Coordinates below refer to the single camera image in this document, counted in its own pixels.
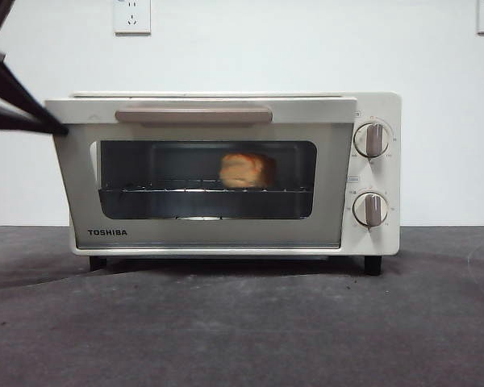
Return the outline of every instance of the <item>white wall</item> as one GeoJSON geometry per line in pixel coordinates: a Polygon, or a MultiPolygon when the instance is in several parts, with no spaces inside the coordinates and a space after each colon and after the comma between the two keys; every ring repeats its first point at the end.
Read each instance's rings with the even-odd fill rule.
{"type": "MultiPolygon", "coordinates": [[[[39,99],[76,90],[393,90],[404,225],[484,225],[484,37],[475,0],[152,0],[115,37],[111,0],[16,0],[0,50],[39,99]]],[[[0,133],[0,224],[65,225],[51,138],[0,133]]]]}

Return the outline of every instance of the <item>oven door handle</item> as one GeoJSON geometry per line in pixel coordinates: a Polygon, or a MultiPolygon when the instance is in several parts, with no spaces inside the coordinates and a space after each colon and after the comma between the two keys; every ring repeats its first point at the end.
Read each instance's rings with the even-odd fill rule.
{"type": "Polygon", "coordinates": [[[255,125],[271,123],[273,112],[265,106],[127,107],[117,110],[115,117],[121,123],[144,125],[172,123],[255,125]]]}

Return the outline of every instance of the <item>toshiba logo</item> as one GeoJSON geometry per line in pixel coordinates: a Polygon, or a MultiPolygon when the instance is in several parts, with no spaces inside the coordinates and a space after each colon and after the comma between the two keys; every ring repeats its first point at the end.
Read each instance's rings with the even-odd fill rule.
{"type": "Polygon", "coordinates": [[[127,235],[125,230],[88,230],[88,232],[93,236],[127,235]]]}

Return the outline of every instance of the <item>wire rack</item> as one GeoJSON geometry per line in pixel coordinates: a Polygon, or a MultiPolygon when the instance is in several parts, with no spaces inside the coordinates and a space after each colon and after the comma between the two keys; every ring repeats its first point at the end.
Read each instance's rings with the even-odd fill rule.
{"type": "Polygon", "coordinates": [[[123,193],[131,192],[254,192],[254,193],[290,193],[290,194],[304,194],[311,193],[313,187],[306,187],[301,185],[296,186],[280,186],[274,185],[271,187],[248,187],[248,188],[227,188],[223,185],[221,180],[158,180],[148,185],[126,185],[122,188],[104,187],[106,190],[116,190],[123,193]]]}

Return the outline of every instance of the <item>temperature dial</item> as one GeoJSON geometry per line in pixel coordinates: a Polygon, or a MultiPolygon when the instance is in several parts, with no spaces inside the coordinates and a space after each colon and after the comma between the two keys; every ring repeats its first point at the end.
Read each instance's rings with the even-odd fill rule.
{"type": "Polygon", "coordinates": [[[387,202],[378,193],[363,193],[353,203],[353,214],[367,227],[380,226],[387,217],[387,202]]]}
{"type": "Polygon", "coordinates": [[[380,156],[389,146],[389,133],[381,123],[367,123],[353,137],[357,151],[369,158],[380,156]]]}

